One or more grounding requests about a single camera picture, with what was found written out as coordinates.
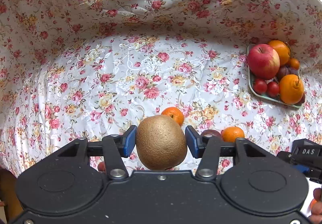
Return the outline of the person's right hand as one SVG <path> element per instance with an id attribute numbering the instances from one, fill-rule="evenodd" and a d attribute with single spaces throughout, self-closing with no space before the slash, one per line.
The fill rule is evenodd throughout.
<path id="1" fill-rule="evenodd" d="M 322 222 L 321 188 L 315 189 L 313 196 L 316 202 L 312 205 L 309 220 L 314 224 L 320 224 Z"/>

